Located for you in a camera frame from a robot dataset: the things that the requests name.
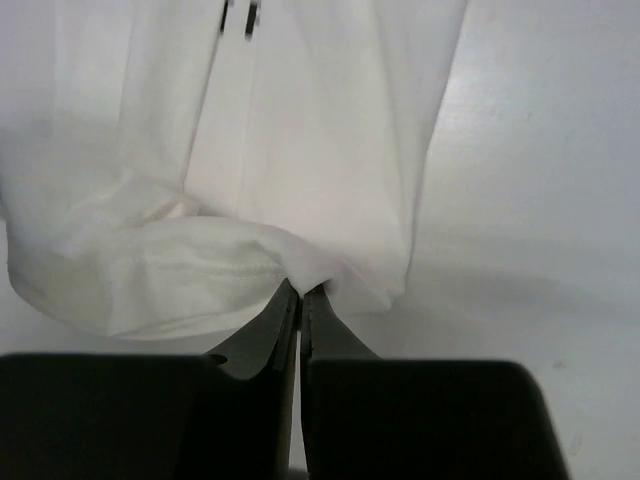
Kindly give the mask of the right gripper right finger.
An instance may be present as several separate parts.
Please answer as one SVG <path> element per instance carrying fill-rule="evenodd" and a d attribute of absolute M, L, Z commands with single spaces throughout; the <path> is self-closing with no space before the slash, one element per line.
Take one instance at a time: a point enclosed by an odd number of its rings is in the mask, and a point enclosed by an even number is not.
<path fill-rule="evenodd" d="M 520 364 L 373 353 L 322 287 L 301 303 L 301 423 L 313 479 L 565 479 Z"/>

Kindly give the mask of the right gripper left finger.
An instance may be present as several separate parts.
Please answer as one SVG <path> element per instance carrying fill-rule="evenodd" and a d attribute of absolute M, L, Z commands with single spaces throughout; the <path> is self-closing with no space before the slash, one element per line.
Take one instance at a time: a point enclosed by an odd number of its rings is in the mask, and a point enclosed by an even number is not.
<path fill-rule="evenodd" d="M 298 297 L 200 355 L 1 359 L 5 479 L 283 479 Z"/>

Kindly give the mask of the white graphic t-shirt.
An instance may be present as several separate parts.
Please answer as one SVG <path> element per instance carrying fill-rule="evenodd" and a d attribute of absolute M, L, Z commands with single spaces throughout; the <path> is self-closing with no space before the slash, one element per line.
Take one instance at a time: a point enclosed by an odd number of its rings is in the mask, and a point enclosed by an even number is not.
<path fill-rule="evenodd" d="M 405 289 L 462 1 L 5 1 L 14 291 L 104 336 L 235 329 L 283 282 Z"/>

